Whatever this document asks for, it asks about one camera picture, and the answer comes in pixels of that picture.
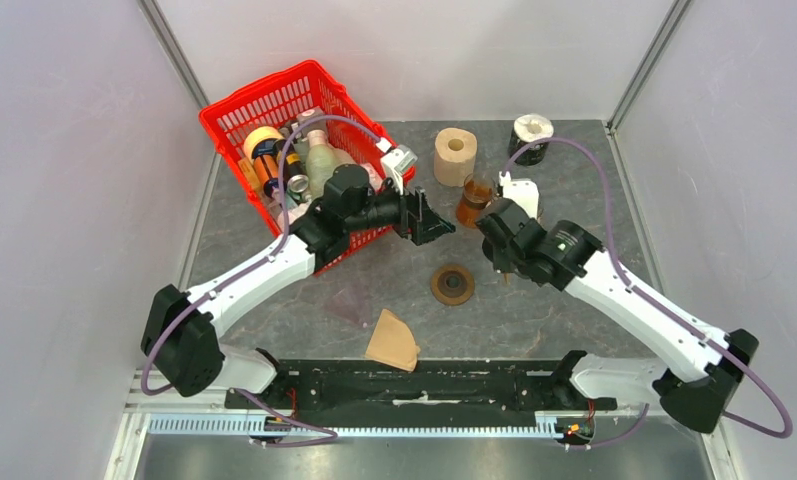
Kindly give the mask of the dark wooden ring holder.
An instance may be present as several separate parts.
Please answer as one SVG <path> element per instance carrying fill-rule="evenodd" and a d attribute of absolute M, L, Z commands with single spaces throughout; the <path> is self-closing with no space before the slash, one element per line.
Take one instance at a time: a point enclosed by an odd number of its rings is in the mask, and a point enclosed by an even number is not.
<path fill-rule="evenodd" d="M 443 305 L 459 306 L 475 293 L 475 281 L 467 268 L 446 264 L 438 268 L 430 280 L 433 297 Z"/>

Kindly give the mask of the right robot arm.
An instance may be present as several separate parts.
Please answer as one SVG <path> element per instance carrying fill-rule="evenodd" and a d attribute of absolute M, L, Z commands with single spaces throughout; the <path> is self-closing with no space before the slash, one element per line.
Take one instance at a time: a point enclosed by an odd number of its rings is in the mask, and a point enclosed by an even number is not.
<path fill-rule="evenodd" d="M 498 199 L 476 220 L 493 266 L 579 299 L 616 322 L 651 358 L 607 359 L 584 352 L 565 358 L 551 382 L 553 400 L 575 409 L 590 399 L 657 403 L 681 425 L 711 433 L 744 378 L 759 341 L 745 329 L 726 332 L 668 301 L 626 268 L 578 224 L 544 229 L 510 199 Z"/>

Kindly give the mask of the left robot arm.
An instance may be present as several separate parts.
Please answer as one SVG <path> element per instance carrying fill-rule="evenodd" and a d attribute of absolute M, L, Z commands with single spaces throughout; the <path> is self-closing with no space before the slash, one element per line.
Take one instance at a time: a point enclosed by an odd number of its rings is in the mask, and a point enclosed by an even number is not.
<path fill-rule="evenodd" d="M 288 383 L 276 374 L 278 364 L 265 351 L 223 347 L 221 337 L 246 313 L 275 293 L 324 269 L 350 248 L 353 233 L 389 228 L 420 246 L 454 232 L 452 223 L 434 212 L 423 189 L 399 192 L 393 181 L 372 190 L 367 171 L 337 167 L 321 197 L 263 251 L 214 280 L 187 291 L 169 284 L 152 300 L 140 343 L 147 369 L 156 369 L 170 389 L 183 397 L 213 384 L 249 391 L 264 408 L 281 405 Z"/>

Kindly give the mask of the amber glass carafe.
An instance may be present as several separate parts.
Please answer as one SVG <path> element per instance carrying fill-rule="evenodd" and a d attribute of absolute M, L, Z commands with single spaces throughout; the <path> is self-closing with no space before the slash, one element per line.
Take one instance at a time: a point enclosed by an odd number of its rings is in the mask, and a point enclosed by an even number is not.
<path fill-rule="evenodd" d="M 462 196 L 456 208 L 458 222 L 475 229 L 479 214 L 492 202 L 498 189 L 498 176 L 480 172 L 469 174 L 463 184 Z"/>

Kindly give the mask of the beige paper towel roll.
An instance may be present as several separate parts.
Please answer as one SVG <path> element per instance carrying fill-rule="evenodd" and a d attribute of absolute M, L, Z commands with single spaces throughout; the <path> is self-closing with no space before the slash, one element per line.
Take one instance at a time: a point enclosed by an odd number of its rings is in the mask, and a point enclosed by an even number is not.
<path fill-rule="evenodd" d="M 442 129 L 434 142 L 434 176 L 449 187 L 462 187 L 473 173 L 478 150 L 476 136 L 463 129 Z"/>

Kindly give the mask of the clear pink plastic cone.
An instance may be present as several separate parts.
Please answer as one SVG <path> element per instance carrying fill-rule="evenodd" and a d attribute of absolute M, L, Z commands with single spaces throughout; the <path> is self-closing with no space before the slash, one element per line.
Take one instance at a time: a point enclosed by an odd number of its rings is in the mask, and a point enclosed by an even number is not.
<path fill-rule="evenodd" d="M 371 324 L 369 294 L 361 286 L 342 288 L 326 301 L 325 309 L 360 328 L 368 328 Z"/>

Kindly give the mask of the black wrapped paper roll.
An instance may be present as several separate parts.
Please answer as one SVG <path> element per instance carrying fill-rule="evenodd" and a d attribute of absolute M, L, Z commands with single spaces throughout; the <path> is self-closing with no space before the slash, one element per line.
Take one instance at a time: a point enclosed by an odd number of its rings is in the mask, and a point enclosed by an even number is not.
<path fill-rule="evenodd" d="M 548 118 L 537 113 L 521 115 L 513 122 L 508 154 L 512 156 L 525 145 L 537 140 L 550 138 L 553 135 L 554 126 Z M 534 145 L 522 153 L 515 160 L 515 163 L 521 166 L 537 165 L 544 159 L 548 147 L 548 143 Z"/>

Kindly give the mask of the green bottle pink cap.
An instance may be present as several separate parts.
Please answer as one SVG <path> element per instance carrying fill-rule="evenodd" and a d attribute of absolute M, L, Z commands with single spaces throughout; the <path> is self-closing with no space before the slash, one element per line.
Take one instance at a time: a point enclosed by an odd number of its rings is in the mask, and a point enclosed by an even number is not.
<path fill-rule="evenodd" d="M 324 193 L 326 182 L 341 165 L 334 148 L 329 144 L 324 130 L 311 130 L 306 136 L 309 150 L 306 157 L 306 171 L 309 177 L 309 188 L 313 198 Z"/>

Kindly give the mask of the black orange can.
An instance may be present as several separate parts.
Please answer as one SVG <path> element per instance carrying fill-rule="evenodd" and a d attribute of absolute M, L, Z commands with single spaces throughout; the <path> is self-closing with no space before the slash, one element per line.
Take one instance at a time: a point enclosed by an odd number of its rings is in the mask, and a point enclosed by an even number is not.
<path fill-rule="evenodd" d="M 251 152 L 253 168 L 266 197 L 273 197 L 280 185 L 292 194 L 304 195 L 309 190 L 309 177 L 295 151 L 288 153 L 282 163 L 278 162 L 283 143 L 280 139 L 263 140 Z"/>

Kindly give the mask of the red plastic basket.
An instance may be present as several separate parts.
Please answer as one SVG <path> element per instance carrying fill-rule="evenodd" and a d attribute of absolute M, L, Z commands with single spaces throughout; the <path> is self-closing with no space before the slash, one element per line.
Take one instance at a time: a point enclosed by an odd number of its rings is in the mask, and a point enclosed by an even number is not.
<path fill-rule="evenodd" d="M 327 133 L 328 142 L 341 165 L 360 166 L 367 171 L 373 191 L 381 191 L 385 182 L 391 180 L 381 168 L 383 153 L 375 143 L 385 137 L 393 145 L 397 144 L 358 108 L 345 87 L 314 60 L 273 73 L 237 90 L 201 110 L 199 119 L 217 152 L 227 161 L 249 201 L 276 238 L 304 215 L 317 198 L 313 198 L 310 188 L 306 194 L 298 195 L 286 192 L 283 185 L 273 197 L 262 193 L 253 160 L 246 158 L 242 150 L 244 139 L 256 128 L 271 126 L 284 135 L 279 163 L 288 153 L 295 151 L 306 171 L 309 150 L 306 136 L 309 131 L 319 129 Z M 349 250 L 327 268 L 361 249 L 387 229 L 353 233 Z"/>

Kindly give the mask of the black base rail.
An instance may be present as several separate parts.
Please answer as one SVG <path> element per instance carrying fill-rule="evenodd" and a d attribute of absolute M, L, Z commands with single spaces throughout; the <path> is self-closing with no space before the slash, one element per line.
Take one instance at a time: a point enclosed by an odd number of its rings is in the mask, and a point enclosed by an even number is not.
<path fill-rule="evenodd" d="M 321 427 L 528 427 L 537 412 L 612 411 L 589 401 L 559 360 L 421 360 L 412 372 L 370 360 L 283 360 L 258 398 Z"/>

